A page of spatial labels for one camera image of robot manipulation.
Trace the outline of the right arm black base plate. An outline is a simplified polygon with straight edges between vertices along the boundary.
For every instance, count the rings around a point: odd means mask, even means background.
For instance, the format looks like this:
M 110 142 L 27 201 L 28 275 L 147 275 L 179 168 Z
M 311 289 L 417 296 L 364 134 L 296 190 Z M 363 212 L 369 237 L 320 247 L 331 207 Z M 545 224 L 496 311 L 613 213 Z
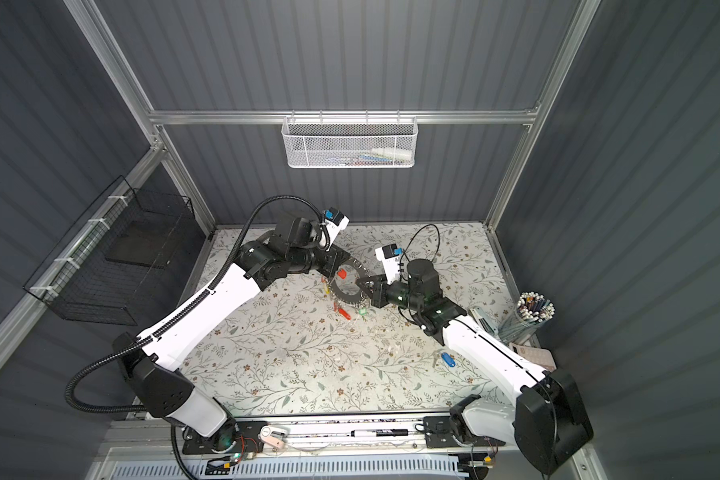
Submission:
M 416 426 L 416 431 L 424 435 L 426 446 L 430 449 L 497 448 L 506 445 L 504 441 L 492 437 L 473 435 L 463 422 L 449 415 L 425 416 Z

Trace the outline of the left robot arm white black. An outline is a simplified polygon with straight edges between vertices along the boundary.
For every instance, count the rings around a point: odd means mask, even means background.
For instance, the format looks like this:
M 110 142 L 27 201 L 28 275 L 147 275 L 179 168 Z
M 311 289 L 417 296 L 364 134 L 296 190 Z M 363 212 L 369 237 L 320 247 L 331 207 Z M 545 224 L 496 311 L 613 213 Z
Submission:
M 136 339 L 149 343 L 118 360 L 147 412 L 209 438 L 233 424 L 231 414 L 180 372 L 192 350 L 235 310 L 275 281 L 316 271 L 333 277 L 350 254 L 334 244 L 349 218 L 330 208 L 323 221 L 285 215 L 276 228 L 243 243 L 231 265 Z

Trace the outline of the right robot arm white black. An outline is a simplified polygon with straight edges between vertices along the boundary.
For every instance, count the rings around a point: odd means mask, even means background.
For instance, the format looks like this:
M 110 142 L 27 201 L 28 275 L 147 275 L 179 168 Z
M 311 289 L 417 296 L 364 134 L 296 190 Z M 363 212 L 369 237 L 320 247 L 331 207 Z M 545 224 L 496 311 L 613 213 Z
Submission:
M 360 290 L 375 308 L 406 309 L 411 322 L 441 346 L 459 354 L 510 400 L 501 406 L 470 395 L 449 410 L 451 435 L 464 445 L 496 440 L 518 447 L 549 476 L 594 437 L 582 396 L 571 374 L 549 371 L 490 336 L 468 311 L 447 298 L 431 261 L 409 263 L 406 279 L 396 267 L 360 277 Z

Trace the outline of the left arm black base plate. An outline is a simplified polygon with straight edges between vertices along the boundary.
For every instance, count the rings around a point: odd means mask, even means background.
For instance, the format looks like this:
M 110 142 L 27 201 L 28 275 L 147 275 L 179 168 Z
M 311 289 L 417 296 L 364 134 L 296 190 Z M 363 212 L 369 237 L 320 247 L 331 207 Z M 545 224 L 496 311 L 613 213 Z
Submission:
M 264 421 L 229 421 L 210 437 L 187 429 L 179 434 L 179 446 L 185 455 L 261 453 L 259 433 L 267 425 Z

